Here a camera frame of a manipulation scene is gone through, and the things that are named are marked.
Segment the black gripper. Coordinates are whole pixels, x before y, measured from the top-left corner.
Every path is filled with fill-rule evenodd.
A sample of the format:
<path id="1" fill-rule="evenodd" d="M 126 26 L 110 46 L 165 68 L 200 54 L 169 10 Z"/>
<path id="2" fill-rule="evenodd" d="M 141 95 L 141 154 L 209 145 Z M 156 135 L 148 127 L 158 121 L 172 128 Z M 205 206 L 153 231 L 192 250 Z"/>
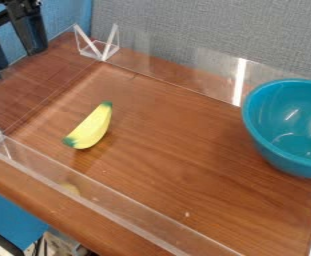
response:
<path id="1" fill-rule="evenodd" d="M 29 55 L 49 48 L 45 22 L 41 12 L 42 0 L 0 0 L 0 26 L 11 22 Z M 9 60 L 0 45 L 0 71 L 9 67 Z"/>

